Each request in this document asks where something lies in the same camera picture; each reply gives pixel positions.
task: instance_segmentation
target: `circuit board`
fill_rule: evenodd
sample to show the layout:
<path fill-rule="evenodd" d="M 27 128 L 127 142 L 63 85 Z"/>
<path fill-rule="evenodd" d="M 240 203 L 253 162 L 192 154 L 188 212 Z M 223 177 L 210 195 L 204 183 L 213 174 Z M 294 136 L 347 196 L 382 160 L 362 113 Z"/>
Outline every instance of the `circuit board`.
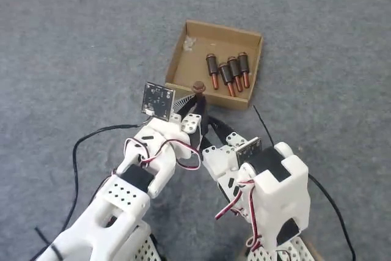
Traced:
<path fill-rule="evenodd" d="M 145 84 L 141 112 L 152 117 L 169 121 L 175 91 L 151 82 Z"/>
<path fill-rule="evenodd" d="M 260 152 L 262 152 L 261 138 L 253 138 L 246 144 L 240 146 L 236 150 L 239 166 L 245 163 L 250 157 Z"/>

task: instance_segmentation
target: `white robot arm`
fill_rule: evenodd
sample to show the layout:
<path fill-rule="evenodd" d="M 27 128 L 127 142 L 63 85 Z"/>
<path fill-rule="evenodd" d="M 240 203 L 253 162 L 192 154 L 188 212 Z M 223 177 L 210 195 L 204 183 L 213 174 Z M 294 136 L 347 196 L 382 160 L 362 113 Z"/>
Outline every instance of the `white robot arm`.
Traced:
<path fill-rule="evenodd" d="M 289 146 L 281 142 L 262 150 L 259 138 L 247 141 L 225 129 L 225 133 L 216 132 L 226 141 L 217 148 L 206 138 L 203 140 L 208 116 L 206 105 L 199 105 L 206 103 L 205 98 L 193 100 L 197 102 L 193 113 L 188 114 L 188 109 L 186 115 L 179 111 L 182 115 L 169 113 L 167 117 L 164 112 L 166 121 L 153 118 L 125 141 L 122 163 L 83 214 L 53 241 L 52 246 L 62 257 L 77 258 L 78 252 L 87 247 L 91 261 L 161 260 L 150 236 L 151 228 L 142 218 L 151 199 L 158 197 L 178 165 L 199 168 L 178 162 L 192 153 L 198 156 L 200 165 L 202 156 L 203 165 L 229 201 L 216 219 L 231 210 L 251 223 L 253 236 L 246 245 L 252 252 L 268 250 L 274 252 L 271 260 L 277 260 L 277 252 L 308 226 L 308 169 Z M 147 112 L 155 116 L 155 111 Z M 214 119 L 215 131 L 218 125 Z M 48 247 L 38 260 L 58 258 L 55 250 Z"/>

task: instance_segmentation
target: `cardboard box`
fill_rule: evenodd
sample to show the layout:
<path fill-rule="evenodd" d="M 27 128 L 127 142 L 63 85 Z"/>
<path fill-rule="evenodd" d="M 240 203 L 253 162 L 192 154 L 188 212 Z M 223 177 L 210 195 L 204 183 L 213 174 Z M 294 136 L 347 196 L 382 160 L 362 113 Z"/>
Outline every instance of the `cardboard box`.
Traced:
<path fill-rule="evenodd" d="M 186 36 L 196 38 L 191 51 L 183 49 Z M 166 86 L 174 89 L 177 97 L 183 97 L 192 94 L 191 87 L 195 81 L 203 81 L 209 104 L 246 109 L 257 80 L 262 43 L 262 35 L 256 32 L 187 20 L 167 71 Z M 236 97 L 231 97 L 219 75 L 219 89 L 214 90 L 206 65 L 207 54 L 214 53 L 218 63 L 221 63 L 226 62 L 229 56 L 237 56 L 242 51 L 249 56 L 250 88 L 239 93 L 235 87 Z"/>

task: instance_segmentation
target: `cylindrical component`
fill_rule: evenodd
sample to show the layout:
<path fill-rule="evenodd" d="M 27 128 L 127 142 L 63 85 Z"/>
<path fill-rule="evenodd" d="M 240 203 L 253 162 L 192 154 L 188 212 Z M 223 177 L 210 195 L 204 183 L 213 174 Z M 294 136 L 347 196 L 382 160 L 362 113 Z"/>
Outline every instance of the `cylindrical component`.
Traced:
<path fill-rule="evenodd" d="M 228 87 L 228 91 L 230 92 L 230 95 L 232 97 L 235 97 L 235 91 L 233 90 L 232 82 L 233 82 L 233 76 L 230 70 L 230 67 L 226 62 L 223 62 L 219 65 L 219 70 L 221 74 L 222 81 L 224 82 L 224 85 Z"/>
<path fill-rule="evenodd" d="M 246 72 L 243 73 L 243 82 L 244 82 L 245 88 L 250 88 L 249 73 L 246 73 Z"/>
<path fill-rule="evenodd" d="M 208 54 L 206 56 L 206 63 L 208 64 L 209 75 L 212 77 L 213 88 L 217 90 L 219 88 L 219 82 L 217 79 L 219 69 L 217 67 L 216 56 L 213 53 Z"/>
<path fill-rule="evenodd" d="M 249 81 L 249 58 L 247 56 L 247 53 L 240 52 L 238 56 L 239 60 L 239 68 L 240 72 L 243 74 L 243 81 L 244 81 L 244 87 L 250 88 L 250 81 Z"/>
<path fill-rule="evenodd" d="M 239 92 L 242 92 L 243 87 L 242 87 L 242 82 L 240 80 L 241 72 L 236 57 L 234 56 L 228 57 L 228 65 L 231 69 L 233 77 L 235 78 L 236 88 L 238 89 Z"/>
<path fill-rule="evenodd" d="M 201 98 L 206 90 L 206 87 L 202 81 L 195 81 L 192 90 L 197 98 Z"/>
<path fill-rule="evenodd" d="M 235 77 L 235 84 L 236 84 L 236 88 L 238 89 L 238 91 L 242 92 L 243 86 L 242 86 L 242 80 L 240 79 L 240 76 Z"/>
<path fill-rule="evenodd" d="M 230 96 L 235 97 L 236 95 L 235 95 L 235 91 L 233 90 L 232 83 L 228 83 L 227 87 L 228 87 L 228 91 L 230 92 Z"/>

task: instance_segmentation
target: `brown cap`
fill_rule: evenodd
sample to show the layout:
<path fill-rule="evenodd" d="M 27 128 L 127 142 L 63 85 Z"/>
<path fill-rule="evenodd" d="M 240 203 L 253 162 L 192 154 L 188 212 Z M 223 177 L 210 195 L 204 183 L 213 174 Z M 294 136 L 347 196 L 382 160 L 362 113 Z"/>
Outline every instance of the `brown cap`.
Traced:
<path fill-rule="evenodd" d="M 202 81 L 196 81 L 193 84 L 192 90 L 196 94 L 204 93 L 204 91 L 206 90 L 206 87 Z"/>

